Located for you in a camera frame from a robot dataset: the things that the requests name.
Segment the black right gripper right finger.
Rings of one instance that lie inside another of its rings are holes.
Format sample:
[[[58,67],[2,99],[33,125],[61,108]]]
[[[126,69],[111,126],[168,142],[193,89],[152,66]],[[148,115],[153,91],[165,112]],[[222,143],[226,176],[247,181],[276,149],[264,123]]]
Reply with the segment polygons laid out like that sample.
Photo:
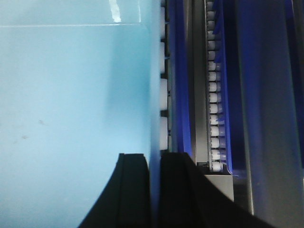
[[[161,228],[269,228],[225,196],[187,153],[161,156]]]

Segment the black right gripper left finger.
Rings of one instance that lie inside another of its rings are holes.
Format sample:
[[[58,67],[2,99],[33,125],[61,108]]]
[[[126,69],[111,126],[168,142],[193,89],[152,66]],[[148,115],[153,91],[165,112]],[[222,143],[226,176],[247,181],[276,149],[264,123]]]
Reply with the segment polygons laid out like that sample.
[[[150,176],[143,154],[119,154],[103,192],[81,228],[150,228]]]

